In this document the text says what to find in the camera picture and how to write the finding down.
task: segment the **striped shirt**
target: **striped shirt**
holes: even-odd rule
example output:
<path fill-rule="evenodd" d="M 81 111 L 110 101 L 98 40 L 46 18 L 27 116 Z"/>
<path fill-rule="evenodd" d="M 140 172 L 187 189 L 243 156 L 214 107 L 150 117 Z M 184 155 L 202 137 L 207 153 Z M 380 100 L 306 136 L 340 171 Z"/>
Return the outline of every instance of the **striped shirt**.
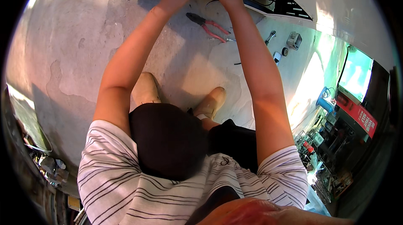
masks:
<path fill-rule="evenodd" d="M 197 175 L 176 182 L 142 173 L 136 143 L 102 120 L 89 128 L 77 182 L 93 225 L 185 224 L 223 186 L 233 188 L 240 198 L 298 208 L 304 208 L 308 191 L 307 173 L 296 146 L 267 157 L 257 174 L 225 154 L 206 156 Z"/>

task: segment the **shirt sleeve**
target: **shirt sleeve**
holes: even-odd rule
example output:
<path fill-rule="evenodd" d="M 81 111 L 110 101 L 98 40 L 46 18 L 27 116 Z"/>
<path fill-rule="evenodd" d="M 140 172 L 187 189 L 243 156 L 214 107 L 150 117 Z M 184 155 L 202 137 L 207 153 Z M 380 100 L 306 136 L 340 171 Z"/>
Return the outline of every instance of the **shirt sleeve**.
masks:
<path fill-rule="evenodd" d="M 257 175 L 272 202 L 304 208 L 308 193 L 307 172 L 295 145 L 285 147 L 263 160 Z"/>
<path fill-rule="evenodd" d="M 81 155 L 77 183 L 88 218 L 118 224 L 141 175 L 136 143 L 119 127 L 96 120 Z"/>

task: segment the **red-handled pliers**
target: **red-handled pliers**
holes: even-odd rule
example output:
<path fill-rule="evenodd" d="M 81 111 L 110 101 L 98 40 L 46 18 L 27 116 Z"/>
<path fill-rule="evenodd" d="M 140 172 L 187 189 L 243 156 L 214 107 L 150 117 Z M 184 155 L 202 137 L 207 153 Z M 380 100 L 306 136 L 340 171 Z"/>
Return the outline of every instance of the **red-handled pliers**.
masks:
<path fill-rule="evenodd" d="M 208 33 L 210 36 L 219 39 L 220 41 L 222 41 L 223 43 L 226 42 L 226 40 L 224 40 L 223 38 L 221 38 L 220 36 L 212 33 L 206 26 L 206 24 L 209 25 L 213 25 L 215 27 L 217 27 L 218 29 L 220 29 L 223 33 L 225 34 L 229 34 L 229 32 L 227 30 L 225 30 L 224 28 L 222 28 L 220 25 L 218 25 L 216 22 L 212 21 L 212 20 L 206 20 L 205 18 L 200 17 L 197 14 L 194 13 L 187 13 L 186 16 L 193 22 L 199 24 L 201 27 L 203 27 L 204 31 L 206 31 L 206 33 Z"/>

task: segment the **shoe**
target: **shoe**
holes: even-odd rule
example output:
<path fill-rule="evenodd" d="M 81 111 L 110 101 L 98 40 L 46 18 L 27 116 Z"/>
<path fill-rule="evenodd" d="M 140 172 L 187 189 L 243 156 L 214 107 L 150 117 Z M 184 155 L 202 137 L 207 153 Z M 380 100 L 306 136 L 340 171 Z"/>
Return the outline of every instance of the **shoe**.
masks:
<path fill-rule="evenodd" d="M 158 96 L 157 86 L 154 82 L 154 77 L 149 72 L 143 72 L 140 74 L 131 94 L 137 106 L 149 102 L 161 102 L 160 97 Z"/>
<path fill-rule="evenodd" d="M 217 111 L 224 104 L 225 98 L 225 89 L 223 87 L 216 87 L 196 107 L 196 109 L 193 111 L 193 115 L 197 117 L 200 114 L 204 114 L 206 117 L 213 120 Z"/>

